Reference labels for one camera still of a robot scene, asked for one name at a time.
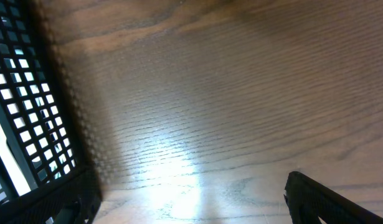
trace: brown wood grain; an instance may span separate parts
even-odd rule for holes
[[[291,223],[299,170],[383,216],[383,0],[42,0],[95,223]]]

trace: black grid basket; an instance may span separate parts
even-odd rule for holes
[[[100,204],[97,181],[29,9],[24,1],[0,0],[0,125],[32,190],[19,197],[0,160],[0,223],[52,222],[73,202],[82,204],[82,223]]]

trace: wooden table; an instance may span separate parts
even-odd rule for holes
[[[383,216],[383,0],[40,0],[95,223],[291,223],[299,170]]]

